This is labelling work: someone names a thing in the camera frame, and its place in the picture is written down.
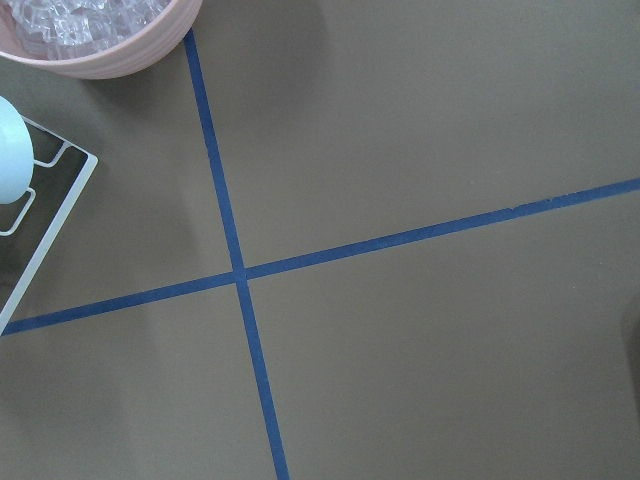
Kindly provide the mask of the pink ribbed bowl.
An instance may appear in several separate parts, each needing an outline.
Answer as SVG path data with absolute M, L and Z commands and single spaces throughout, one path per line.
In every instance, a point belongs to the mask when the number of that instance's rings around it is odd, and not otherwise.
M 17 64 L 82 80 L 106 80 L 140 72 L 166 57 L 187 35 L 203 3 L 171 1 L 149 25 L 121 43 L 69 60 L 48 60 L 27 52 L 16 36 L 10 9 L 1 8 L 1 57 Z

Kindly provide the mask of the light blue cup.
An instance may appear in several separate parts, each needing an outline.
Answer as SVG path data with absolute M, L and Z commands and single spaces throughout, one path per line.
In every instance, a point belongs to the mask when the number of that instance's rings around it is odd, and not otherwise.
M 34 170 L 32 140 L 16 108 L 1 98 L 1 203 L 18 200 L 29 188 Z

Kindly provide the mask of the clear ice cubes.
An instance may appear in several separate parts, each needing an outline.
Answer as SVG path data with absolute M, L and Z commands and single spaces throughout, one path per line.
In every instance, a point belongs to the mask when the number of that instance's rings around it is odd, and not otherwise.
M 69 60 L 114 47 L 139 33 L 167 1 L 3 1 L 23 49 L 47 60 Z

